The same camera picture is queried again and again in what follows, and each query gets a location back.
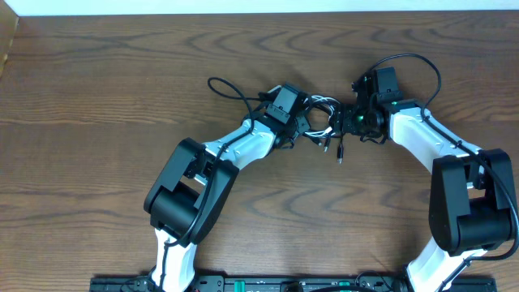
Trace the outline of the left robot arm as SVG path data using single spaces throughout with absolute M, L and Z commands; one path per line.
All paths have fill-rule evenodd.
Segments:
M 184 291 L 195 277 L 199 243 L 215 225 L 238 173 L 277 148 L 292 148 L 309 128 L 311 95 L 290 84 L 259 94 L 238 129 L 175 148 L 144 200 L 158 242 L 155 291 Z

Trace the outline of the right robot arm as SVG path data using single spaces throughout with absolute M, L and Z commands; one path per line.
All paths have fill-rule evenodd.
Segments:
M 431 240 L 393 281 L 395 291 L 445 291 L 474 261 L 505 260 L 518 249 L 518 210 L 509 155 L 465 142 L 416 100 L 406 100 L 394 68 L 371 68 L 341 107 L 342 133 L 391 140 L 431 173 Z

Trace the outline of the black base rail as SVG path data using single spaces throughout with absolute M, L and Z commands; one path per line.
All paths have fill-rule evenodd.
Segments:
M 363 275 L 343 278 L 290 278 L 290 277 L 224 277 L 220 275 L 199 275 L 188 285 L 188 291 L 195 292 L 284 292 L 315 291 L 327 287 L 340 287 L 350 291 L 352 287 L 362 287 L 374 291 L 391 291 L 394 277 Z M 94 277 L 90 281 L 91 291 L 154 291 L 155 283 L 150 276 L 135 277 Z

